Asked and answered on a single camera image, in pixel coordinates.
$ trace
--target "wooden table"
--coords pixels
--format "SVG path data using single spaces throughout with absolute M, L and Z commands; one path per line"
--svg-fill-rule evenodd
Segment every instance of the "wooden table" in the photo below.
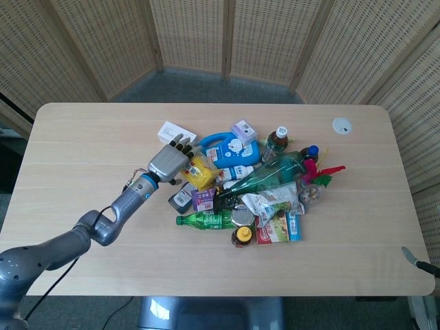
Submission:
M 346 117 L 349 135 L 332 120 Z M 302 217 L 299 243 L 237 249 L 231 230 L 176 226 L 161 188 L 109 247 L 93 243 L 56 295 L 403 296 L 426 295 L 434 278 L 403 256 L 428 260 L 395 136 L 374 106 L 292 104 L 52 103 L 40 109 L 0 236 L 0 250 L 69 230 L 88 210 L 109 205 L 133 169 L 162 147 L 165 120 L 203 137 L 246 118 L 265 138 L 279 125 L 290 149 L 329 148 L 324 167 L 345 165 L 324 199 Z M 42 294 L 64 269 L 45 272 Z

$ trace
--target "gray carpet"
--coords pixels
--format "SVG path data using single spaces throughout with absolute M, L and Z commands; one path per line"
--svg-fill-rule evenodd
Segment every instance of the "gray carpet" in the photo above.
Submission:
M 286 87 L 240 79 L 224 82 L 218 75 L 175 69 L 149 75 L 115 101 L 300 102 Z M 10 195 L 0 195 L 0 225 L 3 223 L 9 198 Z M 48 297 L 30 318 L 30 329 L 99 330 L 107 317 L 128 298 Z M 27 297 L 24 300 L 23 315 L 37 299 L 38 297 Z M 140 299 L 134 299 L 112 319 L 106 329 L 134 329 L 139 306 Z M 286 298 L 285 315 L 286 329 L 412 329 L 406 298 L 390 302 L 356 302 L 354 298 Z

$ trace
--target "woven panel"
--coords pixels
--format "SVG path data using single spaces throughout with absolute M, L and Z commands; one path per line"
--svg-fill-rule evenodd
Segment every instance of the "woven panel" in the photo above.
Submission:
M 29 138 L 30 131 L 32 130 L 32 124 L 2 101 L 0 101 L 0 123 L 13 129 L 25 139 Z
M 414 196 L 414 205 L 420 222 L 430 262 L 440 267 L 440 186 L 428 196 Z M 440 294 L 440 279 L 435 279 L 435 294 Z
M 31 117 L 49 102 L 95 102 L 31 1 L 0 1 L 0 88 Z
M 288 85 L 320 0 L 236 0 L 231 74 Z
M 139 4 L 133 0 L 52 0 L 107 98 L 155 67 Z
M 310 104 L 356 104 L 375 86 L 439 0 L 336 0 L 298 93 Z
M 150 0 L 164 65 L 221 71 L 223 2 Z
M 390 114 L 410 186 L 440 175 L 440 39 L 378 105 Z

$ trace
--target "small white box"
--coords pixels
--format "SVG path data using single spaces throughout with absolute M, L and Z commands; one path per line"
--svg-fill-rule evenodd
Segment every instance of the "small white box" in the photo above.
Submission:
M 160 142 L 168 144 L 177 134 L 180 133 L 184 135 L 183 138 L 190 138 L 191 142 L 197 139 L 197 135 L 181 128 L 180 126 L 174 125 L 172 122 L 165 122 L 164 126 L 162 126 L 157 133 L 157 136 L 159 137 Z

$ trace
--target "robotic arm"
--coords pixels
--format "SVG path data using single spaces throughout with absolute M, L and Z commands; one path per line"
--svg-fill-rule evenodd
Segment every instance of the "robotic arm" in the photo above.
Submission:
M 72 230 L 40 245 L 15 247 L 0 254 L 0 329 L 24 330 L 20 303 L 32 283 L 45 270 L 57 270 L 87 252 L 91 239 L 102 246 L 112 244 L 129 217 L 159 188 L 160 182 L 175 184 L 174 176 L 197 152 L 189 139 L 176 136 L 148 164 L 148 171 L 111 204 L 112 221 L 97 210 L 84 214 Z

